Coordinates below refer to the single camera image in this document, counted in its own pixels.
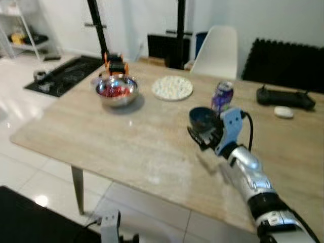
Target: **black game controller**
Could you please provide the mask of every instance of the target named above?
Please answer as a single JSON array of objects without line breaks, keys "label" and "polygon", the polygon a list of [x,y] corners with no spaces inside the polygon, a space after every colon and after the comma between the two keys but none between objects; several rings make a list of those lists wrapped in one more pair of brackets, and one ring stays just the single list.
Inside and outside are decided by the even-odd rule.
[{"label": "black game controller", "polygon": [[281,105],[312,110],[316,103],[307,93],[268,90],[263,86],[257,90],[257,101],[261,105]]}]

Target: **purple can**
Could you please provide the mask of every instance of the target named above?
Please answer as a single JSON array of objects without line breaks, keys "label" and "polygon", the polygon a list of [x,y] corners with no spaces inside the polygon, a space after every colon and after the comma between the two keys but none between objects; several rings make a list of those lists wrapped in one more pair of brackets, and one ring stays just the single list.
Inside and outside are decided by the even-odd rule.
[{"label": "purple can", "polygon": [[221,81],[212,97],[212,109],[220,114],[227,110],[234,95],[233,83]]}]

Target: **table leg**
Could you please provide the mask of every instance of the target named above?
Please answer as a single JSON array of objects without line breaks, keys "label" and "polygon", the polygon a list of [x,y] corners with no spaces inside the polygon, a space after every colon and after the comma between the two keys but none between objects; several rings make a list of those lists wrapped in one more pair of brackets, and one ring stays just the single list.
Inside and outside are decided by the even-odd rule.
[{"label": "table leg", "polygon": [[74,190],[76,195],[77,207],[81,215],[84,212],[84,190],[83,190],[83,170],[71,166]]}]

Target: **black pole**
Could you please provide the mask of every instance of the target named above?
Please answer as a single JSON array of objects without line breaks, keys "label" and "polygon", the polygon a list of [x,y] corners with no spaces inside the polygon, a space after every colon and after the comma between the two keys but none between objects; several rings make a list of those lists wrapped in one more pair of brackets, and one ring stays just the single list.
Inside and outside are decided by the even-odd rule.
[{"label": "black pole", "polygon": [[186,10],[186,0],[178,0],[178,29],[177,29],[177,61],[179,69],[183,69],[183,36],[184,36],[184,15]]},{"label": "black pole", "polygon": [[104,28],[104,26],[102,26],[102,24],[101,24],[97,1],[96,0],[88,0],[88,5],[89,5],[93,25],[97,29],[97,34],[98,34],[99,43],[100,43],[100,47],[101,47],[101,57],[102,57],[102,60],[105,61],[104,55],[105,55],[105,53],[109,54],[109,51],[107,49],[105,35],[102,30]]}]

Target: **white tile floor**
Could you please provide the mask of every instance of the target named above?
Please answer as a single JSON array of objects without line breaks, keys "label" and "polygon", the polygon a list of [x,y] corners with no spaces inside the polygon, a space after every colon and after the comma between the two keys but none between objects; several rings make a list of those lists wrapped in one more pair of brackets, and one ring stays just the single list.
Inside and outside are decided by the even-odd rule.
[{"label": "white tile floor", "polygon": [[47,207],[80,224],[117,208],[120,232],[140,234],[141,242],[257,242],[254,235],[232,228],[188,209],[85,173],[85,216],[77,211],[70,167],[16,146],[9,137],[42,112],[56,98],[23,89],[38,69],[53,69],[72,58],[39,63],[34,56],[0,59],[0,185],[34,200],[48,198]]}]

